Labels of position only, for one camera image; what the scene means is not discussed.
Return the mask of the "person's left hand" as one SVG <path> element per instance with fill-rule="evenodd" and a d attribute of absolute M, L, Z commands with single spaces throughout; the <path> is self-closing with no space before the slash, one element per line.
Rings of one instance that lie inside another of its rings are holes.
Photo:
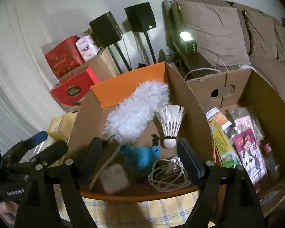
<path fill-rule="evenodd" d="M 13 201 L 0 202 L 0 214 L 10 225 L 15 225 L 19 205 Z"/>

